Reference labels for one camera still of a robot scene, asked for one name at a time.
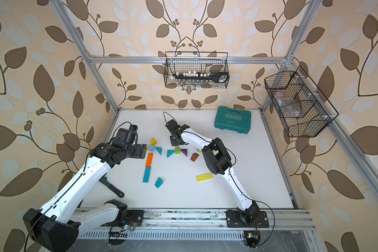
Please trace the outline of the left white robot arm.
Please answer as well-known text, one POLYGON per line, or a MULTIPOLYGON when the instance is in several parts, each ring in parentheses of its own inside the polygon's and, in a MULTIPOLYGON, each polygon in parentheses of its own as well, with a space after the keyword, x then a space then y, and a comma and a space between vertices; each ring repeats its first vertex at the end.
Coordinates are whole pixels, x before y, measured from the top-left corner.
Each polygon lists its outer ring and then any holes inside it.
POLYGON ((65 252, 81 235, 104 224, 131 223, 127 205, 119 200, 109 200, 82 214, 75 211, 116 164, 128 158, 145 158, 147 145, 138 143, 137 130, 136 125, 121 128, 109 142, 97 145, 88 153, 84 166, 51 200, 38 210, 28 210, 23 216, 28 231, 26 238, 51 252, 65 252))

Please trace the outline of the orange long block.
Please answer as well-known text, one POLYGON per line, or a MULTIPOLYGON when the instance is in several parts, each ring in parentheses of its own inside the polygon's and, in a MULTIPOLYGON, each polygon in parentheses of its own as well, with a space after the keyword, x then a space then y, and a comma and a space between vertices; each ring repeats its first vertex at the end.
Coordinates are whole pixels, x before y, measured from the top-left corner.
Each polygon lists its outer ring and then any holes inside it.
POLYGON ((149 153, 146 160, 146 167, 151 167, 153 160, 153 153, 149 153))

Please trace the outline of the yellow triangle block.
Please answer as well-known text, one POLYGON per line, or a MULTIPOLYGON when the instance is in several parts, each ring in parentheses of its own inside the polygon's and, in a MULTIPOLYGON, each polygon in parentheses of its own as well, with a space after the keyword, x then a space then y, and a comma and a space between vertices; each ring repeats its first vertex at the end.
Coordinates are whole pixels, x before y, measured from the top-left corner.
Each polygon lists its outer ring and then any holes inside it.
POLYGON ((156 146, 156 145, 157 145, 157 141, 156 141, 155 138, 152 138, 152 140, 151 140, 151 145, 152 145, 152 146, 156 146))

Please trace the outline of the purple triangle block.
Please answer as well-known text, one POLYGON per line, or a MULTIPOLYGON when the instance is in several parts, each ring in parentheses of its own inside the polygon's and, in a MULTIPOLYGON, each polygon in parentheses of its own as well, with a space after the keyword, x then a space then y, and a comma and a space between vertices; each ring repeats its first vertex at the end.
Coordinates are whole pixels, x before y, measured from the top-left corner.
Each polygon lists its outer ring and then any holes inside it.
POLYGON ((180 149, 181 153, 185 156, 188 156, 188 150, 187 149, 180 149))

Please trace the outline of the long teal block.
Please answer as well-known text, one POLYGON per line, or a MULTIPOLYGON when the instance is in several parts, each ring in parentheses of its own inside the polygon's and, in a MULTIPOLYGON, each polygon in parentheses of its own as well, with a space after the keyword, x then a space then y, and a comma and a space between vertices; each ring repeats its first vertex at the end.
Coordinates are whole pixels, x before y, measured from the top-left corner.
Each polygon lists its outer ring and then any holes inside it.
POLYGON ((143 175, 143 183, 148 183, 150 180, 151 167, 146 167, 143 175))

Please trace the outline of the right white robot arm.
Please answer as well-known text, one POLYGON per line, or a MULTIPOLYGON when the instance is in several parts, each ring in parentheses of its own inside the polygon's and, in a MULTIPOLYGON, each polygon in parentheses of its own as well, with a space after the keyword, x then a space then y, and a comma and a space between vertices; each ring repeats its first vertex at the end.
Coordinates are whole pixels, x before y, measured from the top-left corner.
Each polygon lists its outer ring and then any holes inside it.
POLYGON ((171 133, 170 141, 174 147, 192 145, 202 151, 205 164, 210 172, 223 179, 230 189, 237 209, 228 211, 228 227, 254 227, 268 228, 275 226, 275 220, 270 223, 265 212, 261 211, 258 203, 245 192, 234 171, 232 170, 232 158, 229 150, 219 138, 209 139, 187 125, 179 125, 172 119, 166 123, 166 128, 171 133))

